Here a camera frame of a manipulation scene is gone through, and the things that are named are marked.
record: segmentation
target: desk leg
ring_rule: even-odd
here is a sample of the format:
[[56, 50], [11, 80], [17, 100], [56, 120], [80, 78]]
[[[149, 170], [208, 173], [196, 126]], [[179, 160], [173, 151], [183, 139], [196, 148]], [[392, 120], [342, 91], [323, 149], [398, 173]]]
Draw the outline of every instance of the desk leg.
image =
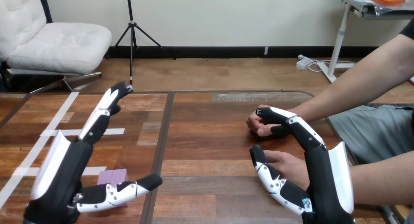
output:
[[341, 50], [342, 41], [344, 40], [345, 30], [347, 28], [347, 22], [348, 22], [348, 16], [349, 16], [350, 10], [351, 10], [351, 5], [346, 3], [344, 17], [342, 18], [341, 27], [338, 30], [338, 36], [336, 37], [335, 47], [333, 49], [331, 62], [329, 64], [329, 69], [327, 69], [324, 63], [322, 62], [318, 63], [319, 68], [322, 70], [322, 72], [325, 74], [325, 76], [328, 78], [328, 80], [331, 83], [336, 80], [336, 77], [333, 75], [333, 72], [335, 71], [336, 62], [338, 61], [339, 51]]

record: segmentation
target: white tape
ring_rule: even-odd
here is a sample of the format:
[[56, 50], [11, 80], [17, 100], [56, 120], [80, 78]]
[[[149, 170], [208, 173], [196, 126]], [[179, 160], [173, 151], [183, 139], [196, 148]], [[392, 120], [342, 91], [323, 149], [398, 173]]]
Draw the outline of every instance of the white tape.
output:
[[[77, 130], [62, 130], [63, 135], [65, 136], [73, 136], [79, 135], [81, 133], [81, 129]], [[40, 136], [56, 136], [57, 130], [44, 130]], [[125, 128], [112, 128], [106, 129], [104, 135], [123, 135], [125, 132]]]
[[[46, 127], [46, 130], [55, 130], [58, 124], [61, 122], [62, 118], [66, 114], [69, 107], [72, 105], [73, 101], [75, 101], [76, 97], [78, 96], [79, 92], [72, 92], [63, 103], [59, 111], [56, 113], [55, 117]], [[20, 180], [23, 178], [23, 175], [18, 175], [23, 171], [28, 171], [30, 166], [32, 165], [33, 161], [39, 155], [40, 151], [43, 149], [46, 142], [49, 140], [50, 136], [40, 136], [35, 145], [30, 150], [29, 154], [27, 154], [26, 158], [20, 164], [18, 168], [16, 168], [15, 172], [13, 173], [12, 177], [0, 191], [0, 209], [3, 207], [6, 200], [10, 197], [13, 193], [16, 186], [19, 184]]]
[[[13, 176], [37, 176], [39, 173], [39, 167], [31, 167], [31, 168], [17, 168], [14, 171]], [[86, 167], [83, 171], [83, 176], [87, 175], [99, 175], [101, 171], [105, 171], [106, 166], [98, 166], [98, 167]]]

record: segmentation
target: chair cushion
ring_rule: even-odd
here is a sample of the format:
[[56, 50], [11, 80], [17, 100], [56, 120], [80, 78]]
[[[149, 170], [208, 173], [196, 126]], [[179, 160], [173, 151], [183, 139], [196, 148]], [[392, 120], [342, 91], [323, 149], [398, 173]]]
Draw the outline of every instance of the chair cushion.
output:
[[12, 69], [86, 74], [101, 63], [111, 40], [111, 32], [100, 25], [50, 23], [18, 46], [7, 64]]
[[0, 62], [46, 24], [40, 0], [0, 0]]

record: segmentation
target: gray shorts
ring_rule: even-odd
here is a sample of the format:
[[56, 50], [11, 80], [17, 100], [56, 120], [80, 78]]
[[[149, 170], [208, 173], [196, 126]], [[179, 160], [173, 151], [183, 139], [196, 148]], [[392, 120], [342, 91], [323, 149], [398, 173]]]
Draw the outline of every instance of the gray shorts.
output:
[[[360, 106], [329, 117], [359, 163], [373, 163], [414, 150], [413, 108]], [[405, 224], [414, 224], [414, 211]]]

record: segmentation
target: white wall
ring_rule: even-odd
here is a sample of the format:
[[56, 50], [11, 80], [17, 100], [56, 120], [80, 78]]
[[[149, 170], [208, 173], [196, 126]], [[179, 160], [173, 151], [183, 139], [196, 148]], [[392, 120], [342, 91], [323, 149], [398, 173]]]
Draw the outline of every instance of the white wall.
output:
[[[129, 22], [126, 0], [48, 0], [55, 22], [106, 26], [112, 45]], [[132, 0], [134, 20], [163, 46], [333, 46], [340, 0]], [[345, 46], [380, 46], [407, 21], [350, 15]], [[154, 45], [141, 33], [139, 45]], [[129, 45], [129, 35], [120, 45]]]

